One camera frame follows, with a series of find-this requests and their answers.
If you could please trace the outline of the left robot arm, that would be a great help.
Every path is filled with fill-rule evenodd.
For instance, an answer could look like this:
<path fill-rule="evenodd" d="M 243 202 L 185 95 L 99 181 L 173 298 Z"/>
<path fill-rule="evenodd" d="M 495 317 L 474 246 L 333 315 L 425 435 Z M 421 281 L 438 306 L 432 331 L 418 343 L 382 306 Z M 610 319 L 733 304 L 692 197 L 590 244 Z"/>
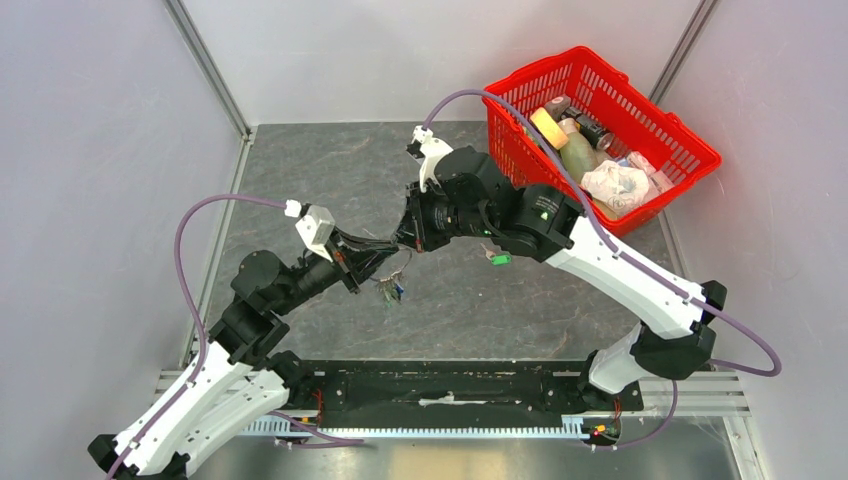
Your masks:
<path fill-rule="evenodd" d="M 274 350 L 289 331 L 282 316 L 337 282 L 358 292 L 398 250 L 334 230 L 328 258 L 304 251 L 288 266 L 268 250 L 247 255 L 232 302 L 191 365 L 132 425 L 97 436 L 91 458 L 111 479 L 187 479 L 255 419 L 307 405 L 314 383 L 302 360 Z"/>

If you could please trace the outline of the green key tag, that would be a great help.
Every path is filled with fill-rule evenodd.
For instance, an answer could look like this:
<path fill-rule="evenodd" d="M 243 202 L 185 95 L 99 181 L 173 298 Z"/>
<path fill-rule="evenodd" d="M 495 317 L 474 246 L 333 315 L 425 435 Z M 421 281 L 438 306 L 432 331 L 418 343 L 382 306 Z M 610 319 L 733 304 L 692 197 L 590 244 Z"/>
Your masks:
<path fill-rule="evenodd" d="M 498 254 L 492 256 L 490 262 L 495 266 L 508 265 L 512 262 L 512 257 L 509 254 Z"/>

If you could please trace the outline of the large silver keyring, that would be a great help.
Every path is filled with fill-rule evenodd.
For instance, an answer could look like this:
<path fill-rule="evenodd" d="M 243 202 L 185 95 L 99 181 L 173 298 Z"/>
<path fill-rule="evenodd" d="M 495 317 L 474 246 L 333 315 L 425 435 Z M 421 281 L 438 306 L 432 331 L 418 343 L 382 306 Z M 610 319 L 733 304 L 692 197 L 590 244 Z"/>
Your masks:
<path fill-rule="evenodd" d="M 390 273 L 387 274 L 377 274 L 376 276 L 372 276 L 370 280 L 375 284 L 375 288 L 382 296 L 383 300 L 388 306 L 393 304 L 400 304 L 403 299 L 403 295 L 399 295 L 395 286 L 400 285 L 403 287 L 403 277 L 406 268 L 411 263 L 411 260 L 414 255 L 414 251 L 410 249 L 405 249 L 406 259 L 402 264 L 395 267 Z"/>

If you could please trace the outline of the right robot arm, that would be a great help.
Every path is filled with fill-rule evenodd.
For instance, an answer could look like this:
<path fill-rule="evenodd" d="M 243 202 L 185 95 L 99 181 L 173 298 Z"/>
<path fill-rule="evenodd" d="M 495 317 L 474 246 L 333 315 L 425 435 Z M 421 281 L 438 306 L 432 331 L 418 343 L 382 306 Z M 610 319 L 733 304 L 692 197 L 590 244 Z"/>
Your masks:
<path fill-rule="evenodd" d="M 705 312 L 709 296 L 726 290 L 673 275 L 629 246 L 609 248 L 574 201 L 551 185 L 514 186 L 494 159 L 472 147 L 408 147 L 419 178 L 395 237 L 419 252 L 454 238 L 488 238 L 512 256 L 531 258 L 575 275 L 633 312 L 630 333 L 592 353 L 577 382 L 579 400 L 601 409 L 625 386 L 653 374 L 684 380 L 706 365 L 716 340 Z"/>

